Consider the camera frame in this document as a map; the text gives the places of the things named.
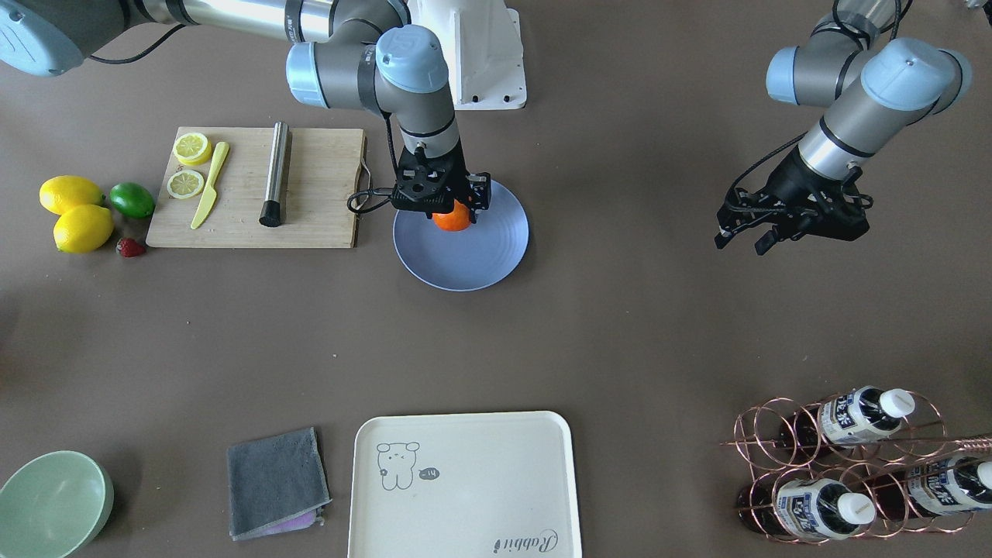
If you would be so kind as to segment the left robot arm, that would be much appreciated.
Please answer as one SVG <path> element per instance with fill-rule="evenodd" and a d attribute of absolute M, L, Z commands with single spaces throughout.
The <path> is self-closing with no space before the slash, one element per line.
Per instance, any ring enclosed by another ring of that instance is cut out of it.
<path fill-rule="evenodd" d="M 863 165 L 904 127 L 939 114 L 972 84 L 970 61 L 924 41 L 891 36 L 907 1 L 836 1 L 808 42 L 780 50 L 766 71 L 770 98 L 818 106 L 823 116 L 784 144 L 784 159 L 761 190 L 737 181 L 717 212 L 718 248 L 738 233 L 769 225 L 755 244 L 763 255 L 804 236 L 853 241 L 869 230 L 873 199 L 858 191 Z"/>

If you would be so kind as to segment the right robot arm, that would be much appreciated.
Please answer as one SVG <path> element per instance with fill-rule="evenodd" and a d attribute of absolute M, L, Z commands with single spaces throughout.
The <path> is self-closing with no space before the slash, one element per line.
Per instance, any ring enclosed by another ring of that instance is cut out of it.
<path fill-rule="evenodd" d="M 81 66 L 145 22 L 285 39 L 298 102 L 397 119 L 394 208 L 475 222 L 490 204 L 491 177 L 465 166 L 442 43 L 404 1 L 4 1 L 1 18 L 2 60 L 40 77 Z"/>

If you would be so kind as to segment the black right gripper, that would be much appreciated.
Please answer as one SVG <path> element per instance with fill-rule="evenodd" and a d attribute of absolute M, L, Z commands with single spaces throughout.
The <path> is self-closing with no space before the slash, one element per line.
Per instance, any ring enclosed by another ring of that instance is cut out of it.
<path fill-rule="evenodd" d="M 477 213 L 487 211 L 491 202 L 491 174 L 469 174 L 460 143 L 435 158 L 426 156 L 421 147 L 414 152 L 404 148 L 396 180 L 394 201 L 424 204 L 422 211 L 429 218 L 435 213 L 446 213 L 444 204 L 459 201 L 468 207 L 469 222 L 475 225 Z"/>

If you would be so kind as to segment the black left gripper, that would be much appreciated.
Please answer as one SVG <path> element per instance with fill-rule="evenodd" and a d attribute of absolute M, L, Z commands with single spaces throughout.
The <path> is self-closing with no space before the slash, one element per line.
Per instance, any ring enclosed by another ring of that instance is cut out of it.
<path fill-rule="evenodd" d="M 717 211 L 717 250 L 723 250 L 743 230 L 769 222 L 776 215 L 776 208 L 782 208 L 789 219 L 773 223 L 769 232 L 755 242 L 758 257 L 764 257 L 778 243 L 796 241 L 806 236 L 815 225 L 815 220 L 801 216 L 815 209 L 815 203 L 809 197 L 809 187 L 814 186 L 819 177 L 826 179 L 812 170 L 805 163 L 800 149 L 794 147 L 779 162 L 758 194 L 726 193 L 723 205 Z"/>

